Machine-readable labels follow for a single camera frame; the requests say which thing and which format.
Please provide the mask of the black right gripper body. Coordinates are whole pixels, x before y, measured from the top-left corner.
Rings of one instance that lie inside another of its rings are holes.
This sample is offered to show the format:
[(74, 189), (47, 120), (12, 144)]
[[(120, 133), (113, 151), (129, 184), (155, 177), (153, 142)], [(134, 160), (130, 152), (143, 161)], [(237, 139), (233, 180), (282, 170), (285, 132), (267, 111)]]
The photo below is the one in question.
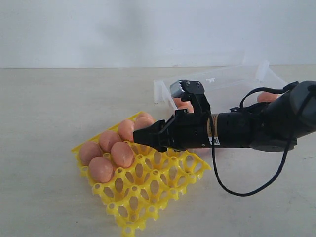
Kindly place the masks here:
[(210, 148), (208, 137), (209, 113), (188, 113), (177, 110), (168, 120), (158, 122), (158, 151)]

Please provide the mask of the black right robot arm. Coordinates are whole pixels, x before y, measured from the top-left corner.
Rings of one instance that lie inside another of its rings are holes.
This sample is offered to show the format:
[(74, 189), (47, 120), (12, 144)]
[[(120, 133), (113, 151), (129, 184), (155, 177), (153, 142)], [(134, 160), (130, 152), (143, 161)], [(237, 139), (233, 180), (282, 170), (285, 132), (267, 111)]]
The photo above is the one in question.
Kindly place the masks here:
[(171, 94), (189, 101), (193, 112), (178, 109), (168, 120), (133, 132), (134, 142), (165, 152), (199, 148), (252, 148), (264, 152), (293, 149), (297, 140), (316, 130), (316, 83), (293, 82), (283, 89), (253, 90), (277, 95), (272, 102), (246, 107), (240, 104), (227, 113), (213, 114), (198, 81), (180, 80)]

